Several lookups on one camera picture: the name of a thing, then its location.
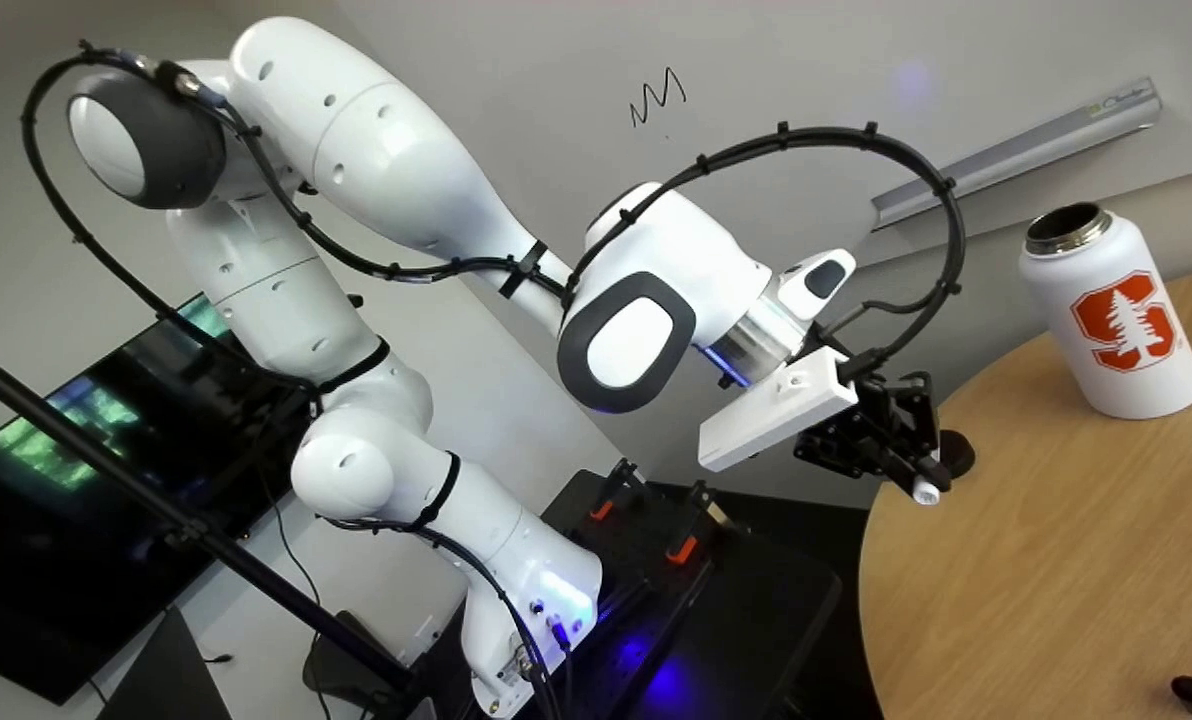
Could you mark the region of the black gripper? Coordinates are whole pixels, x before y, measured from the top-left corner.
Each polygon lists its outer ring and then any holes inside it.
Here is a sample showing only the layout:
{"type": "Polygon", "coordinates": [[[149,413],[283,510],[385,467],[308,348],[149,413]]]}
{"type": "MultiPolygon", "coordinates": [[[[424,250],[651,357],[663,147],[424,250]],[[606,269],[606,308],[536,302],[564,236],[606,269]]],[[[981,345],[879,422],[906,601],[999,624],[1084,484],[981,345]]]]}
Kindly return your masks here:
{"type": "Polygon", "coordinates": [[[943,494],[953,487],[940,463],[940,426],[925,373],[899,382],[866,376],[858,384],[861,400],[799,434],[794,458],[842,478],[879,478],[911,487],[911,478],[929,478],[943,494]]]}

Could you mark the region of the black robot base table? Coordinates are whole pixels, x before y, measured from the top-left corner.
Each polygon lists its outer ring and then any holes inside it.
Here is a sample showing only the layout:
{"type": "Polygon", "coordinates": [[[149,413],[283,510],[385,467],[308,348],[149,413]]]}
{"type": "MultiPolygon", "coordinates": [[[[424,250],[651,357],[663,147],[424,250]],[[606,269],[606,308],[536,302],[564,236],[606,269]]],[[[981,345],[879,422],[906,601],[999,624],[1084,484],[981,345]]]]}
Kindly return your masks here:
{"type": "Polygon", "coordinates": [[[842,578],[799,555],[782,502],[718,494],[747,536],[718,536],[688,568],[663,561],[688,487],[594,526],[598,471],[577,471],[546,520],[606,561],[600,630],[513,720],[794,720],[797,675],[842,604],[842,578]]]}

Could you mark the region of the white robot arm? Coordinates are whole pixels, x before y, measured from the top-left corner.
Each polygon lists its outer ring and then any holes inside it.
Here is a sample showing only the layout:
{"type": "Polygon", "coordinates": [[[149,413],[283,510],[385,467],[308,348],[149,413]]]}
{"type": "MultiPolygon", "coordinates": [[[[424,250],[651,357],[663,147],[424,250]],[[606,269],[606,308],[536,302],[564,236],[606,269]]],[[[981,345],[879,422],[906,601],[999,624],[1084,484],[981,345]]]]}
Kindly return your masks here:
{"type": "Polygon", "coordinates": [[[612,566],[434,435],[430,376],[349,302],[343,272],[487,282],[548,334],[559,389],[594,413],[638,413],[684,357],[708,357],[736,389],[702,426],[708,471],[797,446],[853,478],[943,487],[925,471],[936,434],[891,416],[891,352],[849,352],[819,327],[858,255],[825,250],[774,269],[688,197],[706,175],[794,147],[925,165],[876,128],[776,128],[642,180],[564,260],[430,99],[311,20],[257,20],[219,60],[121,49],[82,60],[87,76],[65,125],[87,171],[170,223],[260,368],[320,394],[293,458],[306,510],[351,534],[424,536],[465,578],[461,657],[487,720],[546,702],[598,642],[612,566]]]}

